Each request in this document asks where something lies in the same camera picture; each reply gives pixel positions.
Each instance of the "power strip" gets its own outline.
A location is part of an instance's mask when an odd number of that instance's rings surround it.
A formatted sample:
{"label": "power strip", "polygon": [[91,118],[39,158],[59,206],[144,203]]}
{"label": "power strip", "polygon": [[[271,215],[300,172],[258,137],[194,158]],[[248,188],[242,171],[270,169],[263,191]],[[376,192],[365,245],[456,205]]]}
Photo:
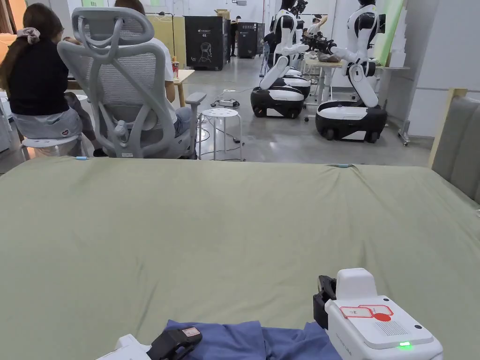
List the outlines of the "power strip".
{"label": "power strip", "polygon": [[237,108],[240,105],[237,100],[220,100],[218,104],[225,108]]}

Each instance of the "person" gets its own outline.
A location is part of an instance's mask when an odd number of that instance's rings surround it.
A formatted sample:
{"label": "person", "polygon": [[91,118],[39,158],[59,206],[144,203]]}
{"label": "person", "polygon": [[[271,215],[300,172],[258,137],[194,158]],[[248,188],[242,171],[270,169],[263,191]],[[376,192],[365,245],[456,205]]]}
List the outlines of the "person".
{"label": "person", "polygon": [[[145,15],[145,9],[140,0],[116,0],[114,6],[133,9]],[[175,100],[175,85],[173,83],[173,68],[170,52],[165,44],[158,39],[152,38],[148,42],[158,45],[165,54],[165,94],[169,101],[168,111],[172,116],[172,120],[174,121],[173,125],[175,127],[175,137],[178,137],[190,128],[192,110],[190,108],[180,108],[175,110],[171,104]]]}
{"label": "person", "polygon": [[237,55],[235,55],[235,39],[236,39],[237,32],[238,32],[238,29],[239,29],[238,23],[240,22],[240,19],[241,19],[241,16],[237,16],[235,18],[235,21],[232,21],[232,23],[230,24],[230,42],[231,42],[231,46],[232,46],[231,56],[233,56],[233,57],[237,56]]}
{"label": "person", "polygon": [[277,46],[277,43],[276,43],[276,35],[275,35],[275,31],[272,30],[269,34],[267,34],[263,40],[262,40],[262,43],[267,43],[268,44],[268,47],[270,48],[270,55],[268,56],[268,67],[271,68],[273,67],[273,61],[274,61],[274,57],[275,57],[275,49],[276,49],[276,46]]}
{"label": "person", "polygon": [[321,16],[320,14],[315,14],[313,18],[313,24],[308,28],[308,33],[311,35],[317,35],[320,31],[320,27],[325,24],[328,20],[328,16]]}
{"label": "person", "polygon": [[65,93],[68,68],[57,52],[63,26],[43,4],[25,10],[24,29],[0,65],[0,86],[8,94],[19,132],[30,139],[61,139],[82,132],[94,146],[93,156],[106,156],[96,140],[88,113],[73,93]]}

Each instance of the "hair scrunchie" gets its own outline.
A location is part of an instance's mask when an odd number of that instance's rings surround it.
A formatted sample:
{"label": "hair scrunchie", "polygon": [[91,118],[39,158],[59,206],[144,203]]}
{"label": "hair scrunchie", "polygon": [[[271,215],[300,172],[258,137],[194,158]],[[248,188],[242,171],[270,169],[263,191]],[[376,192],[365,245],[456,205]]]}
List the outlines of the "hair scrunchie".
{"label": "hair scrunchie", "polygon": [[30,45],[35,44],[40,41],[40,32],[34,27],[26,27],[25,29],[20,29],[17,32],[18,37],[26,37]]}

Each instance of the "ergonomic office chair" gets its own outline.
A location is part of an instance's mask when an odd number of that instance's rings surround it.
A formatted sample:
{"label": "ergonomic office chair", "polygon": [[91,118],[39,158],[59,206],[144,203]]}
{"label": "ergonomic office chair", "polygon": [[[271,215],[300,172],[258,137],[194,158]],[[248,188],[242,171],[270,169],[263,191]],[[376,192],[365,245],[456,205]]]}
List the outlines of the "ergonomic office chair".
{"label": "ergonomic office chair", "polygon": [[197,107],[206,94],[195,93],[190,129],[175,137],[165,96],[163,50],[148,43],[154,29],[127,8],[77,8],[74,36],[82,46],[61,41],[60,57],[90,98],[95,134],[110,156],[178,158],[195,151]]}

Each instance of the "brown hair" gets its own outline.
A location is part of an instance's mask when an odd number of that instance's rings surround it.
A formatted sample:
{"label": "brown hair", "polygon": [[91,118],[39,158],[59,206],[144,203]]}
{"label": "brown hair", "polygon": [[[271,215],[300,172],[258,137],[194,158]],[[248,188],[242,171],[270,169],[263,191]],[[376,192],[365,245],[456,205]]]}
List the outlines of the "brown hair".
{"label": "brown hair", "polygon": [[[25,10],[24,27],[34,27],[40,33],[40,39],[53,39],[63,31],[58,16],[43,4],[32,4]],[[0,65],[0,86],[9,92],[8,80],[15,62],[29,47],[26,37],[18,37],[8,48],[7,55]]]}
{"label": "brown hair", "polygon": [[140,0],[117,0],[114,6],[137,10],[139,13],[145,15],[145,9]]}

